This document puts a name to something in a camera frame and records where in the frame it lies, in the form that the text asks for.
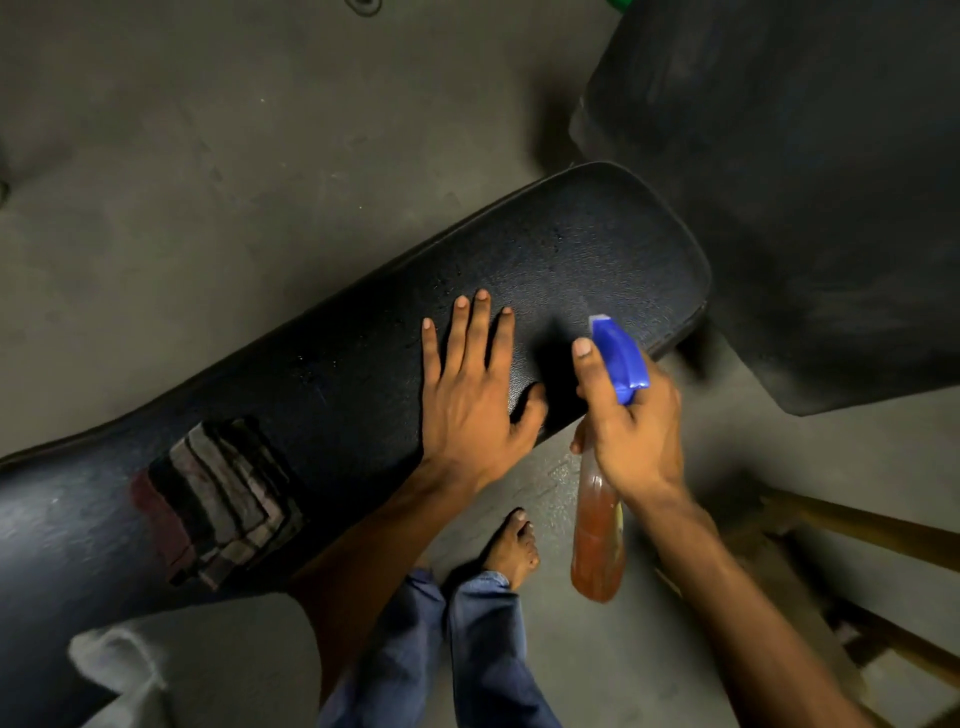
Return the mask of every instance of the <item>striped cloth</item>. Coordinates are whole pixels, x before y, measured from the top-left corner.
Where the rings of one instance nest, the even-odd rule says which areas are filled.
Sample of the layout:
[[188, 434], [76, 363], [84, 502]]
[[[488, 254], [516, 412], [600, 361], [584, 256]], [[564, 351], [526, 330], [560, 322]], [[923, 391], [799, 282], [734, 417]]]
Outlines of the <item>striped cloth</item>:
[[199, 576], [218, 589], [288, 542], [305, 518], [291, 478], [243, 420], [200, 423], [131, 483], [167, 580]]

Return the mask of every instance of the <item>fingernail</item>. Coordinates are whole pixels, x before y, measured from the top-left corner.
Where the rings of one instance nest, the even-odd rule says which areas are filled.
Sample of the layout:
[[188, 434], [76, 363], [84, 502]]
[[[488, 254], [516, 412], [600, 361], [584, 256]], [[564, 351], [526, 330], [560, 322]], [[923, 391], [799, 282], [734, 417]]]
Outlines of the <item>fingernail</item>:
[[593, 342], [587, 338], [579, 338], [573, 342], [573, 353], [577, 356], [586, 356], [593, 349]]

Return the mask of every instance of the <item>orange liquid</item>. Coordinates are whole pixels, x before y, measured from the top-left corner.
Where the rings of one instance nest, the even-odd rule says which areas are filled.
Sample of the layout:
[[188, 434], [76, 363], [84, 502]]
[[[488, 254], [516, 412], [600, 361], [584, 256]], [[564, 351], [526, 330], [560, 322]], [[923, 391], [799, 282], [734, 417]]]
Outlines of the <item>orange liquid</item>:
[[623, 505], [613, 486], [603, 482], [592, 457], [592, 452], [585, 453], [581, 463], [570, 581], [587, 599], [603, 603], [613, 599], [620, 588], [627, 563]]

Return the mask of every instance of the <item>blue spray trigger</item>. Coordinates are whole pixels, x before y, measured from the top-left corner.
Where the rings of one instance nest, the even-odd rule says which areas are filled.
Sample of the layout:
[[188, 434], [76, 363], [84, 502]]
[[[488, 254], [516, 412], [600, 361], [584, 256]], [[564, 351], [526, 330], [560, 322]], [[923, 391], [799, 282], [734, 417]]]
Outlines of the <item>blue spray trigger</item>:
[[590, 316], [590, 338], [603, 355], [620, 404], [630, 404], [637, 389], [650, 386], [647, 364], [636, 342], [610, 317]]

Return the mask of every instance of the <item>forearm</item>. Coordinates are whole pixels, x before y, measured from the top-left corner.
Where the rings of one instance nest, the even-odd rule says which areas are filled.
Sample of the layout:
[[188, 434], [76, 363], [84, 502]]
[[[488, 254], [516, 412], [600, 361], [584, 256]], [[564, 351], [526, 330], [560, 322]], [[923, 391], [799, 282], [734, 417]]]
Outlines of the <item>forearm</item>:
[[324, 700], [359, 655], [404, 575], [466, 507], [468, 493], [444, 473], [420, 466], [386, 503], [295, 576], [289, 592], [313, 625]]
[[753, 708], [776, 728], [869, 726], [689, 500], [632, 504], [684, 600]]

